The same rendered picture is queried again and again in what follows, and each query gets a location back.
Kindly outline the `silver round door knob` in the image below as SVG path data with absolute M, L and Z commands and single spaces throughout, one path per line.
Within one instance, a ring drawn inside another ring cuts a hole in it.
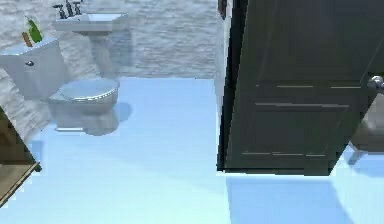
M 384 78 L 380 75 L 371 77 L 367 82 L 367 87 L 384 95 Z

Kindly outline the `white toilet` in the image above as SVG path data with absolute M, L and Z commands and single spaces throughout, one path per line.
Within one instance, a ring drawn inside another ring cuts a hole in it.
M 56 38 L 0 51 L 0 68 L 26 99 L 48 105 L 58 132 L 101 136 L 119 126 L 114 106 L 120 83 L 102 77 L 71 78 Z

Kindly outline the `green spray bottle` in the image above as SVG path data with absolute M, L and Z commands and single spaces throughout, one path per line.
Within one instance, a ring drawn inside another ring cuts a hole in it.
M 34 23 L 34 21 L 31 18 L 27 18 L 27 21 L 28 21 L 28 24 L 30 26 L 29 34 L 30 34 L 32 40 L 35 43 L 41 42 L 43 37 L 42 37 L 41 32 L 38 29 L 37 25 Z

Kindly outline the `white pedestal sink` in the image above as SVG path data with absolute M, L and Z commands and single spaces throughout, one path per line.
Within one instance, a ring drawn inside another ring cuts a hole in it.
M 128 13 L 83 13 L 57 19 L 57 31 L 73 32 L 89 39 L 99 75 L 117 78 L 124 60 L 131 60 L 132 32 Z

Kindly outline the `black sink faucet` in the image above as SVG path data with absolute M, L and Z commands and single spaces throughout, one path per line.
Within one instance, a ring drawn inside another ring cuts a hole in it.
M 64 4 L 55 4 L 53 5 L 54 9 L 58 9 L 59 18 L 67 19 L 74 16 L 81 15 L 80 4 L 82 0 L 70 2 L 69 0 L 65 0 Z

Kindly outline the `dark grey room door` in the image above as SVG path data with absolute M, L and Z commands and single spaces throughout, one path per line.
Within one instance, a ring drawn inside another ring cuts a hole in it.
M 384 71 L 384 0 L 217 0 L 230 21 L 217 168 L 328 176 Z

